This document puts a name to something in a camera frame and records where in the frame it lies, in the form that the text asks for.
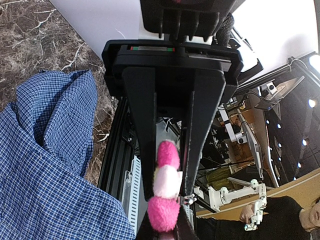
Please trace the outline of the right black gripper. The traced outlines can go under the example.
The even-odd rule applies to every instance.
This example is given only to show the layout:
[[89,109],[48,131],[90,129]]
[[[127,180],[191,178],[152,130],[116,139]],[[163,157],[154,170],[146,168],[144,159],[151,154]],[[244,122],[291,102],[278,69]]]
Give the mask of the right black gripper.
[[243,68],[236,49],[164,40],[109,40],[102,51],[104,80],[109,93],[127,96],[138,139],[144,198],[153,197],[156,157],[155,70],[164,79],[190,82],[183,150],[183,194],[191,195],[206,137],[226,83],[238,85]]

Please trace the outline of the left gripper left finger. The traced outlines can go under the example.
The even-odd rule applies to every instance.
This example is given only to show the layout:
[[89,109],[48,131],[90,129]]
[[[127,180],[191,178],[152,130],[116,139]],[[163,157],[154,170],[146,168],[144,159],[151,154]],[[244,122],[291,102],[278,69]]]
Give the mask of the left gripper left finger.
[[136,240],[158,240],[159,233],[156,232],[150,223],[148,212],[146,211],[136,234]]

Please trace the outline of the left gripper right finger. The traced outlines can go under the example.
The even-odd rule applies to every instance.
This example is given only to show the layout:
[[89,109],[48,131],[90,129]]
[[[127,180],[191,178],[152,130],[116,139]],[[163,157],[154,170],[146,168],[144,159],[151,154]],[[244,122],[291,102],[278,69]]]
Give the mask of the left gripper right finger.
[[179,208],[177,223],[173,234],[175,240],[199,240],[182,205]]

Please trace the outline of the pink flower brooch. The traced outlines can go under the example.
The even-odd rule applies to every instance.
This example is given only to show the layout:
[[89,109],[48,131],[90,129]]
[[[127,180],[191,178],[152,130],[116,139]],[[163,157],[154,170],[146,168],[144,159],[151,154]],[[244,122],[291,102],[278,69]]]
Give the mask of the pink flower brooch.
[[156,163],[153,197],[148,201],[147,214],[151,227],[165,233],[172,231],[178,220],[178,197],[183,178],[183,172],[179,170],[179,153],[173,141],[164,140],[159,144]]

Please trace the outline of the blue checkered shirt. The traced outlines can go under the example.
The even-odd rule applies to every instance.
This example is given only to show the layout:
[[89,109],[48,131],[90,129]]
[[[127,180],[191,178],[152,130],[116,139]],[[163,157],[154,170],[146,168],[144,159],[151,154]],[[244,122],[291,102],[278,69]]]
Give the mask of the blue checkered shirt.
[[85,180],[98,94],[90,70],[44,71],[0,114],[3,240],[133,240],[121,203]]

